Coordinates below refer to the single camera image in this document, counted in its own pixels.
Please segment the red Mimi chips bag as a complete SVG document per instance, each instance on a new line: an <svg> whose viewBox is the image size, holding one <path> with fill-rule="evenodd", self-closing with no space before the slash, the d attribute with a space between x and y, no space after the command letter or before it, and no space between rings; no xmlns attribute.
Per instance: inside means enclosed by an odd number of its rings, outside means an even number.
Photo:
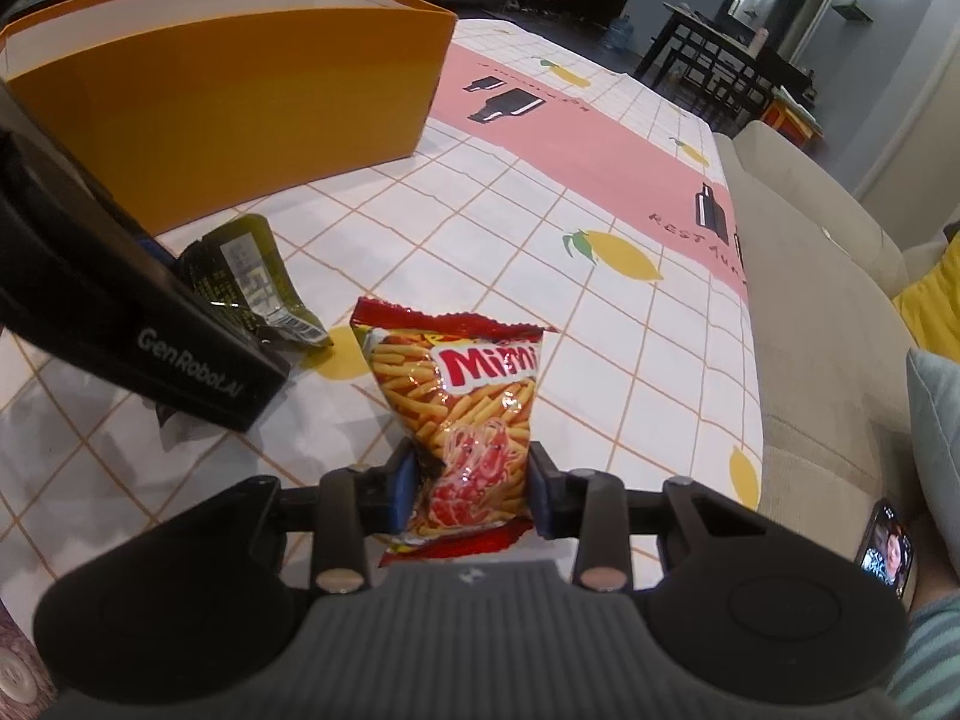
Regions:
<svg viewBox="0 0 960 720"><path fill-rule="evenodd" d="M509 550L532 530L532 408L550 330L374 298L356 303L350 327L420 475L384 561Z"/></svg>

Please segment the dark green seaweed packet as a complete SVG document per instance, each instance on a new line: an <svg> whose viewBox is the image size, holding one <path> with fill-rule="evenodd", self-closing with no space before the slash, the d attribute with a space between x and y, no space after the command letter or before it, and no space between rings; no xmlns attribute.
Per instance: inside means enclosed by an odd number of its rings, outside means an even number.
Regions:
<svg viewBox="0 0 960 720"><path fill-rule="evenodd" d="M286 270L274 231L262 215L241 215L189 244L174 275L215 321L208 341L181 343L153 328L140 349L199 391L160 403L167 421L178 411L244 433L285 387L290 353L325 351L331 333L304 305Z"/></svg>

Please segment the orange white storage box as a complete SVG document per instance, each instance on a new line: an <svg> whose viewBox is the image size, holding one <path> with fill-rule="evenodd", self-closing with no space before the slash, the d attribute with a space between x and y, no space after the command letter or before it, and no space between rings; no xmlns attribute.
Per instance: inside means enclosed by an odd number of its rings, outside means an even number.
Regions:
<svg viewBox="0 0 960 720"><path fill-rule="evenodd" d="M454 28L421 0L68 0L3 29L2 76L163 232L410 156Z"/></svg>

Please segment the smartphone with lit screen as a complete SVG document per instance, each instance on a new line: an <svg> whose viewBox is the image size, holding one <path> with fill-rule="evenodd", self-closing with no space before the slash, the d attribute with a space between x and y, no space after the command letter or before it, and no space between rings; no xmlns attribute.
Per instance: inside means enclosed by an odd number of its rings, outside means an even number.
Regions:
<svg viewBox="0 0 960 720"><path fill-rule="evenodd" d="M875 503L854 562L861 571L878 578L898 598L903 598L913 568L914 548L887 499Z"/></svg>

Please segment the pink white picnic mat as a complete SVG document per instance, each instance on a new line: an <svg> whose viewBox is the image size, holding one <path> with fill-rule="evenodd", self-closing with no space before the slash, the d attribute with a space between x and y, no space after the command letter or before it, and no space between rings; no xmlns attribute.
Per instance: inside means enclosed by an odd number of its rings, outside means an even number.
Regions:
<svg viewBox="0 0 960 720"><path fill-rule="evenodd" d="M355 353L359 296L547 327L530 426L562 466L631 488L686 475L757 505L755 343L742 280L682 231L574 190L553 171L427 123L408 158L252 202L335 341L298 364L251 431L182 416L2 340L2 598L14 616L59 575L240 479L293 486L376 465L400 439Z"/></svg>

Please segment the beige sofa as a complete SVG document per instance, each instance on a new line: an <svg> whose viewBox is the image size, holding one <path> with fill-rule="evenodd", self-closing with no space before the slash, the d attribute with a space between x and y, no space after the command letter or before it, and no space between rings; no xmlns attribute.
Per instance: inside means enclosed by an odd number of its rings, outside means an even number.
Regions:
<svg viewBox="0 0 960 720"><path fill-rule="evenodd" d="M903 520L916 476L893 300L944 252L901 250L804 151L761 122L715 138L736 210L760 390L760 511L854 557L874 504Z"/></svg>

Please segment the light blue cushion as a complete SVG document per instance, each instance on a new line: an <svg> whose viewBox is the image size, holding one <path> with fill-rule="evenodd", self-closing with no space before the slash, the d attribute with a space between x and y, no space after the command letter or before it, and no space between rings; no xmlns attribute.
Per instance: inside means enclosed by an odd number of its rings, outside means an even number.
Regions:
<svg viewBox="0 0 960 720"><path fill-rule="evenodd" d="M914 465L928 511L958 571L960 390L958 364L924 349L907 354Z"/></svg>

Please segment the yellow cushion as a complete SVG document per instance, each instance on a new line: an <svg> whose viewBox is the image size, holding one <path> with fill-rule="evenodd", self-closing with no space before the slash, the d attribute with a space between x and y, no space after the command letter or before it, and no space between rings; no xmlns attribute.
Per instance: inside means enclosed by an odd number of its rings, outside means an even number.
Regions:
<svg viewBox="0 0 960 720"><path fill-rule="evenodd" d="M893 298L919 348L960 362L960 257L958 236L905 252L908 286Z"/></svg>

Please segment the orange stool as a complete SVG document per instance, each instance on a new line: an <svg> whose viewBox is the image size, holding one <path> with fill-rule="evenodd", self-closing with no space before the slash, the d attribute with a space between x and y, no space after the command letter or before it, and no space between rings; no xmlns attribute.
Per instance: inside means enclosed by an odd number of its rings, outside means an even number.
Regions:
<svg viewBox="0 0 960 720"><path fill-rule="evenodd" d="M815 117L781 86L773 89L760 121L781 133L797 148L804 148L807 143L823 137L822 127Z"/></svg>

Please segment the dark dining table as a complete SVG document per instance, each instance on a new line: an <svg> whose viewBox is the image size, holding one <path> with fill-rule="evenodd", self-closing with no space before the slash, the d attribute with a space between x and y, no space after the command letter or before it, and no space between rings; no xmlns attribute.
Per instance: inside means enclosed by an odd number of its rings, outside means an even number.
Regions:
<svg viewBox="0 0 960 720"><path fill-rule="evenodd" d="M814 87L807 71L763 46L757 54L696 13L665 4L669 16L633 78L654 91L680 91L692 112L743 125L758 119L777 91L802 101Z"/></svg>

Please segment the blue water bottle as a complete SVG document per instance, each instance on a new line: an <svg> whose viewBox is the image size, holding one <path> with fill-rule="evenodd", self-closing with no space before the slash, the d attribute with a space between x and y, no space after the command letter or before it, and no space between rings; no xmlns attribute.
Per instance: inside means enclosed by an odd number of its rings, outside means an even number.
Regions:
<svg viewBox="0 0 960 720"><path fill-rule="evenodd" d="M601 48L613 54L623 54L630 47L633 23L630 16L622 15L610 21L601 39Z"/></svg>

